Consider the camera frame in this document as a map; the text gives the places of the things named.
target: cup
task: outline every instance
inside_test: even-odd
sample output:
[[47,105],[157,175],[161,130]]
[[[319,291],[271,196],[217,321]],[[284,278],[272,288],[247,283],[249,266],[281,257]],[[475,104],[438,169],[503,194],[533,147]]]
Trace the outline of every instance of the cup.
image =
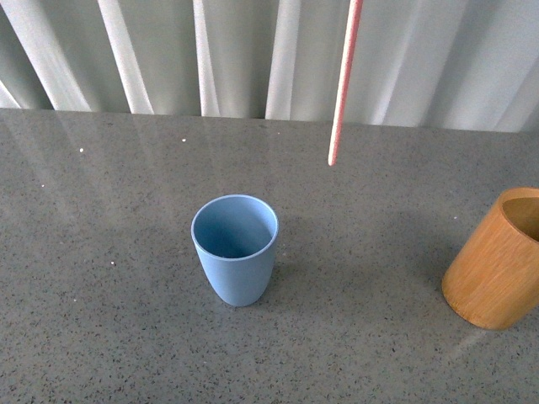
[[222,196],[197,212],[193,243],[211,287],[226,303],[248,306],[264,293],[278,232],[277,214],[253,196]]
[[447,269],[442,291],[459,316],[494,330],[539,304],[539,189],[498,197]]

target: curtain fold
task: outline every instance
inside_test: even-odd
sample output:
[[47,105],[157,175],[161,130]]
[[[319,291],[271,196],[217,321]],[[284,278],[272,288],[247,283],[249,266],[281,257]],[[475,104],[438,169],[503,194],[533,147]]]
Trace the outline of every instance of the curtain fold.
[[[0,107],[331,120],[349,0],[0,0]],[[539,130],[539,0],[365,0],[344,119]]]

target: cup rim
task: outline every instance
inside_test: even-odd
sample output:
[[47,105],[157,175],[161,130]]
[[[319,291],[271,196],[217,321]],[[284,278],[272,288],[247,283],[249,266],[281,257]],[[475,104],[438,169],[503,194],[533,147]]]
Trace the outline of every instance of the cup rim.
[[[238,199],[252,199],[252,200],[255,200],[256,202],[264,205],[266,207],[267,210],[269,210],[269,212],[271,212],[271,215],[273,216],[274,220],[275,220],[275,231],[273,232],[273,235],[271,237],[271,240],[269,240],[269,242],[263,247],[261,248],[260,250],[258,250],[257,252],[255,252],[254,254],[251,254],[251,255],[247,255],[245,257],[240,257],[240,258],[226,258],[226,257],[220,257],[218,255],[215,255],[211,252],[209,252],[208,250],[206,250],[205,248],[203,248],[198,240],[196,239],[195,237],[195,223],[196,223],[196,220],[198,219],[199,215],[201,214],[201,212],[203,210],[205,210],[208,206],[210,205],[213,205],[215,204],[216,202],[222,200],[222,199],[229,199],[229,198],[238,198]],[[197,248],[199,248],[200,250],[202,250],[204,253],[208,254],[209,256],[213,257],[213,258],[216,258],[216,259],[219,259],[219,260],[222,260],[222,261],[227,261],[227,262],[238,262],[238,261],[244,261],[244,260],[247,260],[247,259],[250,259],[250,258],[253,258],[253,257],[256,257],[262,253],[264,253],[266,250],[268,250],[275,242],[277,236],[279,234],[279,217],[277,217],[277,214],[275,213],[274,209],[267,203],[267,202],[264,202],[263,200],[261,200],[260,198],[256,198],[254,196],[251,196],[251,195],[246,195],[246,194],[229,194],[229,195],[223,195],[223,196],[220,196],[219,198],[215,198],[215,199],[212,199],[211,201],[207,202],[205,205],[203,205],[197,212],[196,212],[196,215],[195,217],[193,218],[193,221],[191,222],[191,238],[193,239],[193,242],[195,243],[195,245],[197,246]]]
[[509,188],[503,191],[497,200],[497,206],[502,217],[505,219],[505,222],[515,231],[517,231],[522,237],[527,241],[539,246],[539,241],[533,237],[530,237],[524,233],[518,226],[513,223],[513,221],[507,216],[504,209],[505,202],[508,202],[513,199],[524,199],[524,198],[539,198],[539,188],[533,187],[514,187]]

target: wooden stick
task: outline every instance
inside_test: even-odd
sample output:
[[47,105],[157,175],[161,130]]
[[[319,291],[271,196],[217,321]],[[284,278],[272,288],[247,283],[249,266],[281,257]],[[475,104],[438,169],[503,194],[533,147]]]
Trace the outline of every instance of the wooden stick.
[[343,60],[340,65],[337,102],[335,104],[334,126],[331,130],[331,141],[329,143],[328,164],[330,166],[333,166],[337,161],[337,153],[339,151],[340,129],[343,125],[344,106],[346,104],[346,94],[350,82],[352,61],[354,60],[355,40],[357,39],[357,29],[360,26],[362,5],[363,0],[350,0],[346,36],[344,37]]

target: orange cup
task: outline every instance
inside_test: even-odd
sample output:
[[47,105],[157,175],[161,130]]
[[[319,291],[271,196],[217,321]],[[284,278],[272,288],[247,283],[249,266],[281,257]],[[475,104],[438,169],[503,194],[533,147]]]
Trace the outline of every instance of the orange cup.
[[539,189],[498,197],[447,269],[442,291],[456,314],[493,330],[539,304]]

